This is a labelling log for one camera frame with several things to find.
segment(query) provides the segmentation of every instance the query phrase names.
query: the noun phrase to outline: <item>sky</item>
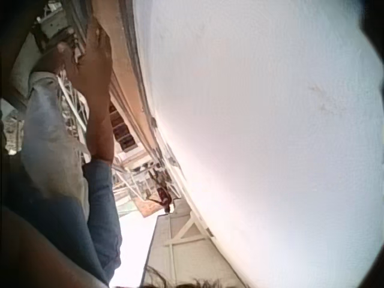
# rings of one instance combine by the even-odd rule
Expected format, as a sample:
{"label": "sky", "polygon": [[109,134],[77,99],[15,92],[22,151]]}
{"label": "sky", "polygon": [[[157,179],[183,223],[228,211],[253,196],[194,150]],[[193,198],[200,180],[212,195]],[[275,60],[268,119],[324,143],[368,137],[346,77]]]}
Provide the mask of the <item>sky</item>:
{"label": "sky", "polygon": [[163,210],[143,218],[136,211],[120,218],[121,266],[115,271],[110,287],[137,287],[140,284],[156,219],[162,213]]}

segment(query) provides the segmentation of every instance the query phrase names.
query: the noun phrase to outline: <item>blue jeans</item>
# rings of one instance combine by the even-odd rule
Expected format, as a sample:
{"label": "blue jeans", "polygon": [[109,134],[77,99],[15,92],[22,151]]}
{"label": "blue jeans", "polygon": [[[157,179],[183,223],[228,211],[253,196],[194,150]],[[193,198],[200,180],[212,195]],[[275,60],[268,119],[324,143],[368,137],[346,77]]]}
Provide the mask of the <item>blue jeans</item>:
{"label": "blue jeans", "polygon": [[21,162],[11,172],[3,165],[8,155],[2,139],[2,205],[108,285],[120,266],[122,242],[111,167],[101,160],[83,167],[76,162],[57,103],[55,76],[40,73],[31,79]]}

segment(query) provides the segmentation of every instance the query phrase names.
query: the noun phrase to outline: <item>white surface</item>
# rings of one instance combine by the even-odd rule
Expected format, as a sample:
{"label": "white surface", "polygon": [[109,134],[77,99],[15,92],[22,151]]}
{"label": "white surface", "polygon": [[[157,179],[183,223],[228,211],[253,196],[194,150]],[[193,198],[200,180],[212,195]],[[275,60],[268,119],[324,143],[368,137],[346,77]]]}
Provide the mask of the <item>white surface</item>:
{"label": "white surface", "polygon": [[153,116],[251,286],[356,287],[383,244],[383,67],[353,3],[134,2]]}
{"label": "white surface", "polygon": [[[194,283],[196,279],[204,280],[212,277],[220,279],[223,287],[244,288],[210,240],[199,239],[178,243],[172,247],[166,245],[171,239],[177,238],[179,233],[182,234],[183,240],[203,236],[195,224],[185,233],[181,232],[184,231],[183,226],[190,220],[190,211],[186,203],[178,200],[174,214],[158,218],[148,265],[172,284]],[[146,274],[145,283],[156,285],[157,281],[153,275]]]}
{"label": "white surface", "polygon": [[122,233],[121,266],[115,271],[110,287],[140,285],[149,245],[161,211],[147,218],[132,212],[120,218]]}

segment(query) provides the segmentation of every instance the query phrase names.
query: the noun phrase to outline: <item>person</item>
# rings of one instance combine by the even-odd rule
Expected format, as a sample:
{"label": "person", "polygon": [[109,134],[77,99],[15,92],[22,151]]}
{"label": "person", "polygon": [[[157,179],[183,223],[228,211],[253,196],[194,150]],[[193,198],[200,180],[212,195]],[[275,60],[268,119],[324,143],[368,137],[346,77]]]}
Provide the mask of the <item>person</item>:
{"label": "person", "polygon": [[159,182],[158,179],[153,176],[151,171],[148,171],[148,173],[149,173],[149,176],[151,177],[151,179],[153,181],[155,181],[156,185],[158,186],[156,190],[157,190],[158,196],[160,198],[160,201],[157,201],[155,199],[151,199],[150,195],[147,195],[146,199],[161,205],[164,208],[164,212],[166,214],[170,213],[170,205],[172,204],[172,197],[168,192],[168,189],[167,189],[165,182],[164,181]]}
{"label": "person", "polygon": [[[83,167],[59,109],[56,75],[63,67],[89,106],[86,144],[91,161]],[[106,287],[119,267],[122,239],[111,174],[111,73],[110,39],[94,17],[86,53],[78,63],[69,41],[60,41],[33,68],[21,165],[10,164],[2,137],[2,283]]]}

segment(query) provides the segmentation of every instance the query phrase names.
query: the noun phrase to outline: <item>white wall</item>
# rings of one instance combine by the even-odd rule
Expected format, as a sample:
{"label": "white wall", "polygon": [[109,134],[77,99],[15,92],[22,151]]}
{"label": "white wall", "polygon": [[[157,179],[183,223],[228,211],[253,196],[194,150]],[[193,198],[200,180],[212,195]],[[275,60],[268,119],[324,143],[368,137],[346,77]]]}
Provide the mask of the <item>white wall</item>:
{"label": "white wall", "polygon": [[134,3],[158,127],[252,286],[356,287],[383,244],[383,67],[353,3]]}

